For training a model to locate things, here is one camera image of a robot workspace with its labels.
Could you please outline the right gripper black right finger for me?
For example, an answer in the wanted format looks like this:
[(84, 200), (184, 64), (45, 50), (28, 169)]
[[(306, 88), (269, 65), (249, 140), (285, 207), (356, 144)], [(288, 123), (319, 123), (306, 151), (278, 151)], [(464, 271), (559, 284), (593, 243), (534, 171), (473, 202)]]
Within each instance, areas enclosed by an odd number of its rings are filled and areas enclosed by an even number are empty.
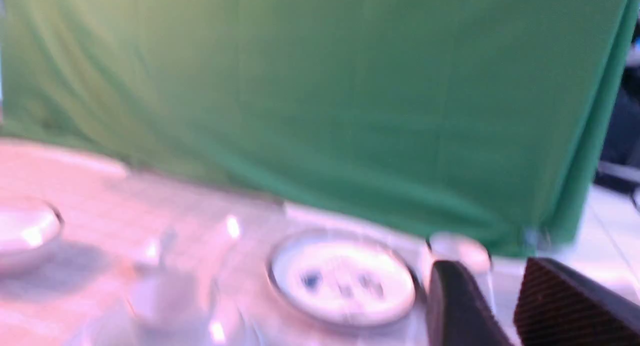
[(552, 258), (528, 258), (513, 323), (523, 346), (637, 346), (640, 309)]

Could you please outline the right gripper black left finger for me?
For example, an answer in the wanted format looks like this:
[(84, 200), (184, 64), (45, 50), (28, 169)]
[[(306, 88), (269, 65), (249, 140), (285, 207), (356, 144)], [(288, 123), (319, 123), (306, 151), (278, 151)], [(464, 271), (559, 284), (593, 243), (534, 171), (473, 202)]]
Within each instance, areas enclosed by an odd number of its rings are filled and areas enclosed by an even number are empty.
[(512, 345), (476, 279), (461, 262), (433, 263), (425, 316), (430, 346)]

